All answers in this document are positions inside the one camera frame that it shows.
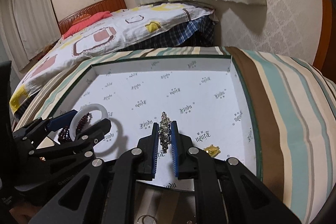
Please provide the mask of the left hand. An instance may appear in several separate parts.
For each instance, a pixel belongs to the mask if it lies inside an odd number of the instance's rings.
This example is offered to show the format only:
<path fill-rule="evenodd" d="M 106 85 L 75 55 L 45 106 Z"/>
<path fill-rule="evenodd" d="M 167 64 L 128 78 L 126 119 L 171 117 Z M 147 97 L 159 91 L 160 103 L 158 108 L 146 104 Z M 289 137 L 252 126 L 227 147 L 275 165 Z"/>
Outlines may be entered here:
<path fill-rule="evenodd" d="M 23 203 L 10 210 L 11 215 L 19 224 L 28 224 L 30 219 L 36 214 L 36 208 L 30 204 Z"/>

